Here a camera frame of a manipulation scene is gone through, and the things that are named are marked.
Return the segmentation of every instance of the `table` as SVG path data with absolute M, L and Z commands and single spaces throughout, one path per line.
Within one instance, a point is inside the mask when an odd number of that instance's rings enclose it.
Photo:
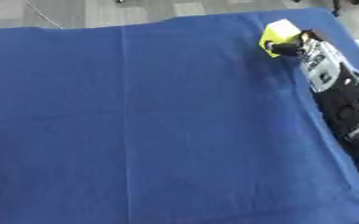
M 299 62 L 257 45 L 281 18 L 359 68 L 323 9 L 0 30 L 0 224 L 359 223 Z

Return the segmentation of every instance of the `wire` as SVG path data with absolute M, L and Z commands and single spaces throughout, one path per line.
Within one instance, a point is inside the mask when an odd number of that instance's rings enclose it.
M 61 30 L 64 30 L 64 27 L 60 24 L 57 24 L 56 22 L 52 21 L 49 17 L 45 16 L 42 11 L 40 11 L 37 7 L 35 7 L 29 0 L 25 0 L 28 6 L 30 6 L 35 12 L 37 12 L 44 20 L 51 23 L 52 25 L 57 26 Z

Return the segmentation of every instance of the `blue tablecloth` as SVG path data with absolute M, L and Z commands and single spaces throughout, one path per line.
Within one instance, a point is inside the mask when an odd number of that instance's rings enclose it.
M 288 18 L 359 48 L 325 10 L 0 30 L 0 224 L 359 223 L 359 175 L 295 59 Z

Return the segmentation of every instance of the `yellow block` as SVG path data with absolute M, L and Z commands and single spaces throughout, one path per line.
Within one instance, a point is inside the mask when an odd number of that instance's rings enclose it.
M 274 43 L 283 43 L 283 42 L 290 42 L 292 38 L 300 34 L 300 29 L 297 28 L 294 24 L 292 24 L 287 19 L 282 19 L 271 24 L 268 24 L 265 27 L 263 37 L 261 37 L 259 45 L 265 49 L 265 41 L 270 40 Z M 265 51 L 270 54 L 272 58 L 276 58 L 279 56 L 276 53 Z

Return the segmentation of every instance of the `chair leg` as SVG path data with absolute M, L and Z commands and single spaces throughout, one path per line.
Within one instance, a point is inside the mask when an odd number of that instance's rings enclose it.
M 334 16 L 339 17 L 340 9 L 341 9 L 341 1 L 340 0 L 334 0 L 334 10 L 332 11 Z

